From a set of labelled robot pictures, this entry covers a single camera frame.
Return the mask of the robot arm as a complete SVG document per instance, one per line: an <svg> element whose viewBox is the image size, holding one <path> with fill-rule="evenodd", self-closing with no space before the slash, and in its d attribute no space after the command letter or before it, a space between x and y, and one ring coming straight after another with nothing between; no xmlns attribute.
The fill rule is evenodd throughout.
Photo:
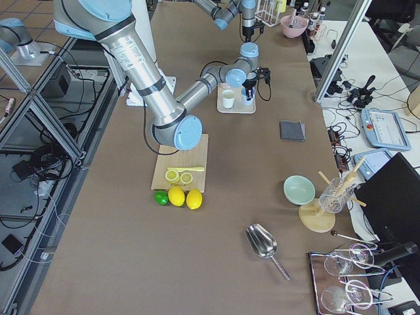
<svg viewBox="0 0 420 315"><path fill-rule="evenodd" d="M210 0L196 0L192 2L206 12L220 30L226 29L231 21L241 14L241 30L246 43L252 42L255 29L259 29L260 34L264 33L264 24L258 22L255 18L257 2L254 0L229 1L225 8Z"/></svg>
<svg viewBox="0 0 420 315"><path fill-rule="evenodd" d="M255 28L254 1L230 1L226 8L213 1L196 1L221 30L237 14L243 16L245 43L233 64L209 66L184 93L174 97L165 76L142 42L150 36L150 18L145 1L141 14L135 15L134 1L54 1L54 24L57 32L109 48L131 80L141 99L154 114L152 135L156 142L177 150L191 150L200 141L201 121L189 111L220 83L243 87L251 98L259 68L259 48L252 42Z"/></svg>

